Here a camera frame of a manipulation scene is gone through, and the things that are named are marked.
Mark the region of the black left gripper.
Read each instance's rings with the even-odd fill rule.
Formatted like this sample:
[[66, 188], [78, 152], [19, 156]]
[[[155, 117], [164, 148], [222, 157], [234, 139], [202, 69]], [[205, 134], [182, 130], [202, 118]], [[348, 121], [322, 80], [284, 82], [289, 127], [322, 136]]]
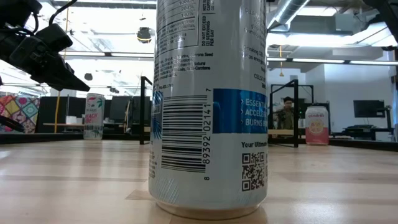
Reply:
[[65, 48], [66, 32], [62, 29], [42, 29], [28, 37], [13, 29], [1, 30], [1, 60], [58, 91], [89, 91], [90, 87], [75, 76], [71, 66], [59, 55]]

